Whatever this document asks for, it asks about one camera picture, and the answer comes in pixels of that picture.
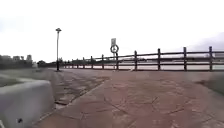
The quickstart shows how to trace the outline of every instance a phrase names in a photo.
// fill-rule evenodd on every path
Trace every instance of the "sign post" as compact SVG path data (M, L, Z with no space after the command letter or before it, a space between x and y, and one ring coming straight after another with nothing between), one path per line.
M110 47L110 51L113 53L113 61L115 62L115 55L118 52L119 47L116 44L116 38L112 38L111 39L111 47Z

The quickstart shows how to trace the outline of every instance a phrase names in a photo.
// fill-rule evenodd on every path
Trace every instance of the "road sign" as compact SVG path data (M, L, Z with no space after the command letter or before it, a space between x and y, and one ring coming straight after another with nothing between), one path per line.
M111 46L114 46L114 45L116 45L116 38L111 39Z
M118 52L118 50L119 50L119 47L115 44L115 45L112 45L111 47L110 47L110 51L112 52L112 53L117 53Z

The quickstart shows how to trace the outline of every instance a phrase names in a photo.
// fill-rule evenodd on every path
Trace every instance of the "pole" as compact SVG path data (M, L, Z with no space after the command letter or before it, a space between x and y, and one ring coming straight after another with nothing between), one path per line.
M59 31L57 36L57 71L59 71L59 61L58 61L58 40L59 40Z

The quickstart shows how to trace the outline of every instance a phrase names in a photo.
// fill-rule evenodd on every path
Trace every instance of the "fence post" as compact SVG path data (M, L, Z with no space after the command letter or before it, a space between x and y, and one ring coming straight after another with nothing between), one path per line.
M138 70L138 58L137 58L137 51L134 52L134 57L135 57L135 71Z
M77 68L79 68L79 59L76 60Z
M93 69L93 57L91 56L91 68Z
M85 58L83 57L83 67L82 68L85 68Z
M187 71L187 48L183 48L183 54L184 54L184 71Z
M72 68L74 68L74 61L73 61L73 59L72 59Z
M65 68L67 68L67 61L65 61Z
M117 70L119 70L118 53L116 53L116 67L117 67Z
M209 70L212 71L213 69L213 55L212 55L212 46L209 47Z
M102 55L102 69L104 69L104 55Z
M157 59L158 70L161 70L160 58L161 58L161 51L160 48L158 48L158 59Z

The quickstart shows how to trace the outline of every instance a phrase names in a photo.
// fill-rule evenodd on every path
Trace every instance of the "tree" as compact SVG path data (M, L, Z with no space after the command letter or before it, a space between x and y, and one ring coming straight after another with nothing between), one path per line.
M37 62L38 67L44 67L46 65L46 62L43 60L40 60Z
M24 60L24 56L20 56L21 60Z

